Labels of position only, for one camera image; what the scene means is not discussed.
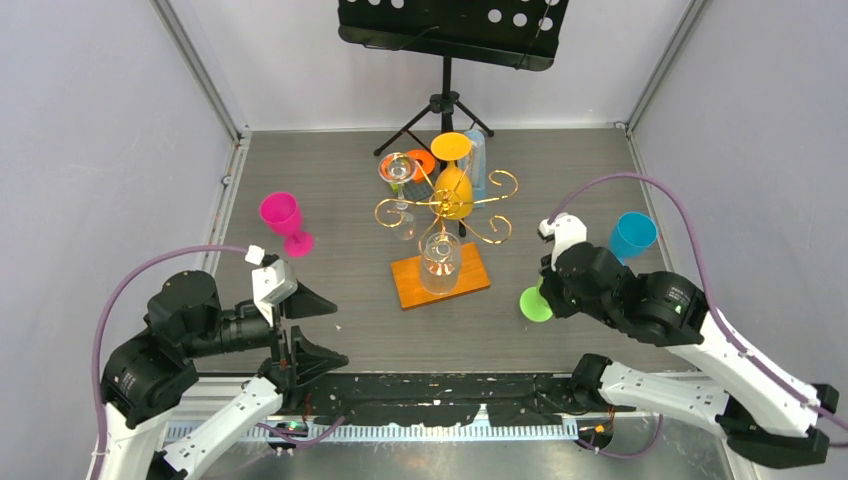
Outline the pink wine glass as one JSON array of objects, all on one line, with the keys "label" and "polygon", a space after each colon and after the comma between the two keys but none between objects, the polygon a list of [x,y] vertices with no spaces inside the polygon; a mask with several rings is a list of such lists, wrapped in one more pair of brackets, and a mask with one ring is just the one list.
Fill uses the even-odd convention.
[{"label": "pink wine glass", "polygon": [[313,236],[303,229],[300,205],[289,192],[268,195],[259,205],[259,215],[268,228],[282,238],[290,257],[304,257],[314,248]]}]

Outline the gold wire wine glass rack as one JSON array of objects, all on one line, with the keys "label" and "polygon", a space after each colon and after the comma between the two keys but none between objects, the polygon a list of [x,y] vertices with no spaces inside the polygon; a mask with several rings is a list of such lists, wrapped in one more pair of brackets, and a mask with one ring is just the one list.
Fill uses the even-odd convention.
[{"label": "gold wire wine glass rack", "polygon": [[495,202],[497,199],[475,200],[471,193],[464,195],[460,185],[467,179],[461,171],[451,173],[457,184],[450,188],[430,185],[432,194],[426,201],[410,201],[404,198],[403,187],[414,179],[421,170],[418,161],[403,153],[392,153],[384,157],[378,173],[388,184],[397,187],[397,196],[377,204],[374,210],[376,221],[390,229],[397,229],[414,218],[408,211],[411,206],[426,206],[435,215],[433,222],[418,240],[419,255],[415,258],[420,269],[415,275],[407,274],[409,262],[402,260],[392,264],[392,274],[398,289],[401,308],[412,308],[435,303],[457,295],[474,293],[490,286],[488,278],[480,274],[468,278],[462,274],[462,245],[458,238],[447,231],[448,221],[457,221],[468,232],[473,229],[465,222],[475,205]]}]

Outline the green wine glass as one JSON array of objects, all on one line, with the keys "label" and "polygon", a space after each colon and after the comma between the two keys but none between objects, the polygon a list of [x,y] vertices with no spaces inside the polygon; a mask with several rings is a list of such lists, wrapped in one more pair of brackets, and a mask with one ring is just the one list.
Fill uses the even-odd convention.
[{"label": "green wine glass", "polygon": [[519,309],[522,315],[531,322],[542,323],[553,317],[553,312],[547,300],[541,295],[540,288],[543,279],[539,278],[534,286],[526,288],[519,298]]}]

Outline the blue wine glass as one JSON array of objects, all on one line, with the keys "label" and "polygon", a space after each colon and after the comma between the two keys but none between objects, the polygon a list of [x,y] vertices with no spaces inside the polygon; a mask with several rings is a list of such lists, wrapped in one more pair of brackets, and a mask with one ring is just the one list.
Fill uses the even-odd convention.
[{"label": "blue wine glass", "polygon": [[609,250],[624,265],[649,247],[659,236],[652,218],[641,212],[622,214],[609,236]]}]

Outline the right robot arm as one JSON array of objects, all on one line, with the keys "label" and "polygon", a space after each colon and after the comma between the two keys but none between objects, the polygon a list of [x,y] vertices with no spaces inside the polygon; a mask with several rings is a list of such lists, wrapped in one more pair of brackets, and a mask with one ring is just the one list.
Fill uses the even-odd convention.
[{"label": "right robot arm", "polygon": [[634,274],[606,248],[577,243],[541,258],[539,293],[557,318],[583,313],[682,358],[714,386],[641,372],[600,354],[574,368],[571,397],[584,410],[632,407],[707,431],[739,456],[772,469],[822,464],[831,447],[817,422],[838,391],[768,363],[710,311],[704,292],[666,271]]}]

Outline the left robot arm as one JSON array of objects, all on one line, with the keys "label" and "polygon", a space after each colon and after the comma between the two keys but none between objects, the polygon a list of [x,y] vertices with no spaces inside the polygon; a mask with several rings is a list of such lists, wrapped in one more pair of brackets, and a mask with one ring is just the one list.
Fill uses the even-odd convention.
[{"label": "left robot arm", "polygon": [[[244,301],[222,308],[214,278],[203,271],[170,277],[148,302],[145,327],[118,346],[96,391],[105,415],[92,479],[197,479],[250,428],[268,416],[298,412],[307,385],[348,364],[347,356],[310,342],[282,318],[329,315],[338,307],[296,280],[284,280],[271,316]],[[166,427],[199,380],[195,359],[268,349],[255,376],[200,427],[169,447]]]}]

